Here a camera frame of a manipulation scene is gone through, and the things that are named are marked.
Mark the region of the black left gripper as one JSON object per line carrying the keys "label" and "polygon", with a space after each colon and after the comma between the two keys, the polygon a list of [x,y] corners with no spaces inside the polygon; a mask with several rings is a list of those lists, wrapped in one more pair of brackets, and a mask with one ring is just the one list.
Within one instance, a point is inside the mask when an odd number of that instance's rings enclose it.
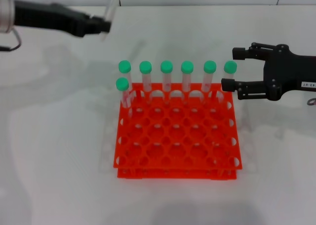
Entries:
{"label": "black left gripper", "polygon": [[14,7],[15,26],[63,31],[76,37],[107,34],[111,30],[111,21],[97,16],[90,18],[59,4],[15,0]]}

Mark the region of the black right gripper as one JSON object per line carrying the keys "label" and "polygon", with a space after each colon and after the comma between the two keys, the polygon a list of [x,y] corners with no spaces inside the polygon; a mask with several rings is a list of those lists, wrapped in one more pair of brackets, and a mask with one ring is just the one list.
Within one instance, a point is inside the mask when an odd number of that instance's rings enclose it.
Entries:
{"label": "black right gripper", "polygon": [[265,99],[278,101],[292,90],[316,91],[316,57],[297,55],[284,44],[267,45],[252,43],[246,48],[234,47],[233,60],[264,60],[263,80],[241,82],[221,80],[222,90],[237,91],[239,100]]}

